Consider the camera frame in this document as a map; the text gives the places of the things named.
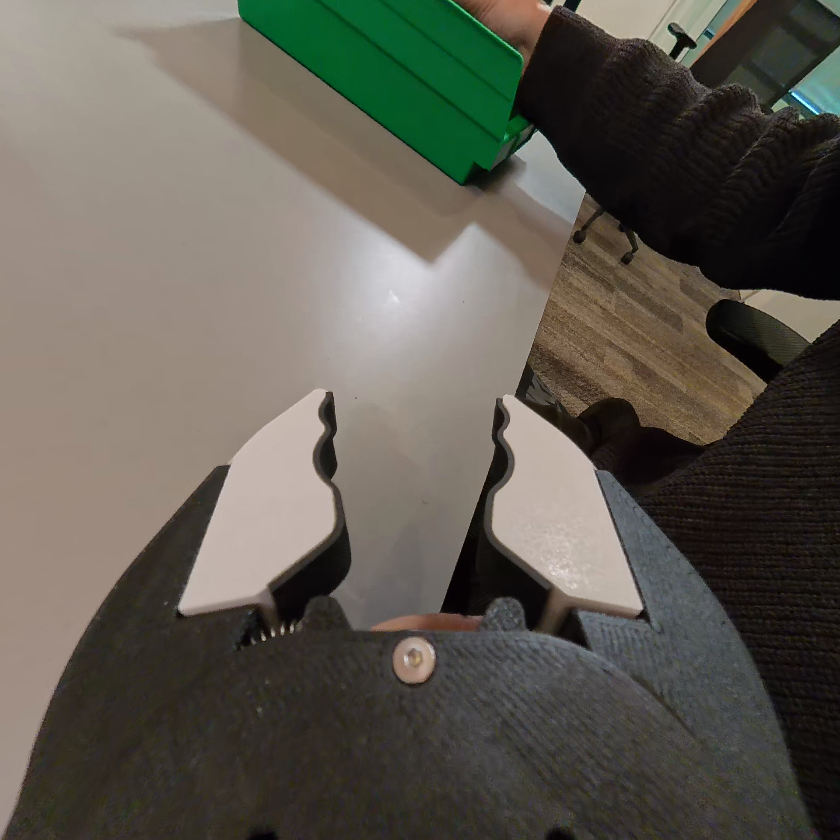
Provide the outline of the person's black clothing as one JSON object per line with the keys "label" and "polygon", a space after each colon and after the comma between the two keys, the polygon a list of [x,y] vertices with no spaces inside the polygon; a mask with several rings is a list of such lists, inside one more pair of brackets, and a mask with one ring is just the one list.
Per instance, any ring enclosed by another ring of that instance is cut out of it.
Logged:
{"label": "person's black clothing", "polygon": [[624,400],[581,416],[591,457],[700,573],[751,652],[821,838],[839,835],[839,327],[713,444]]}

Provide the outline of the person's right forearm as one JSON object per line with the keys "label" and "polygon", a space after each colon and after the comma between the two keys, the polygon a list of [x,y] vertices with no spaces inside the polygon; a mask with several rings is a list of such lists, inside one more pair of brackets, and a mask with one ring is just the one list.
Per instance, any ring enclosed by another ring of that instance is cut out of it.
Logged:
{"label": "person's right forearm", "polygon": [[660,255],[727,289],[839,298],[839,122],[707,88],[661,49],[556,8],[518,107],[561,164]]}

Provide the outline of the person's left hand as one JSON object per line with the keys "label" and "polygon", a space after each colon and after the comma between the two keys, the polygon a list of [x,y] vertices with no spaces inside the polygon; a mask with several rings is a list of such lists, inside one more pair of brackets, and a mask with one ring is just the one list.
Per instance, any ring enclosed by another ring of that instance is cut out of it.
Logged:
{"label": "person's left hand", "polygon": [[390,618],[373,625],[371,630],[373,632],[409,632],[412,634],[441,632],[472,633],[478,630],[481,622],[481,616],[465,616],[456,613],[439,612]]}

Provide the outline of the grey desk with wooden edge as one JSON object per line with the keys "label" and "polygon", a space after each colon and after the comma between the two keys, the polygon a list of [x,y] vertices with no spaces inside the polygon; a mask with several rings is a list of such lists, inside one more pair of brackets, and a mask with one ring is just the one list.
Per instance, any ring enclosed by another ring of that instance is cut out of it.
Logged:
{"label": "grey desk with wooden edge", "polygon": [[114,583],[334,394],[355,627],[445,598],[583,188],[460,186],[236,2],[2,2],[2,826]]}

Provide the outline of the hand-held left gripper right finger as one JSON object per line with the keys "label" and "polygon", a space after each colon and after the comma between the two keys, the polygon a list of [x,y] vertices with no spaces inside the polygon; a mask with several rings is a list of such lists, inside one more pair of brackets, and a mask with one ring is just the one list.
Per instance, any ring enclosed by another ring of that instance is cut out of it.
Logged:
{"label": "hand-held left gripper right finger", "polygon": [[573,610],[639,618],[644,602],[588,457],[514,395],[497,399],[492,438],[481,590],[518,601],[527,628],[545,634]]}

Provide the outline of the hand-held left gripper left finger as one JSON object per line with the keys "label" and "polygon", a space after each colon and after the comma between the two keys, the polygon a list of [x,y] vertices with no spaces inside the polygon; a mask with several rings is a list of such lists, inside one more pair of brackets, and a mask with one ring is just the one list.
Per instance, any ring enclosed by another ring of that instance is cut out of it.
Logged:
{"label": "hand-held left gripper left finger", "polygon": [[232,458],[187,578],[182,616],[254,607],[271,634],[290,631],[310,601],[351,566],[333,478],[333,394],[316,389],[263,426]]}

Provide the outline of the person's right hand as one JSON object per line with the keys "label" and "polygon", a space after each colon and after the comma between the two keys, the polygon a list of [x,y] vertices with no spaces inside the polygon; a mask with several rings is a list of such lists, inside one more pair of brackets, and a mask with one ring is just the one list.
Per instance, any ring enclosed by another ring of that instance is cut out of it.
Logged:
{"label": "person's right hand", "polygon": [[457,1],[465,11],[514,48],[526,67],[551,15],[544,1]]}

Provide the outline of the green plastic bin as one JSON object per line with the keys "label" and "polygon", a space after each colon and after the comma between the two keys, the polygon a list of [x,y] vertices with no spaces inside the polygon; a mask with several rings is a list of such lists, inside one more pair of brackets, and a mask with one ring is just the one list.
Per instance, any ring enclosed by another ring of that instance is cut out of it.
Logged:
{"label": "green plastic bin", "polygon": [[238,13],[331,89],[464,185],[534,133],[522,56],[451,1],[239,1]]}

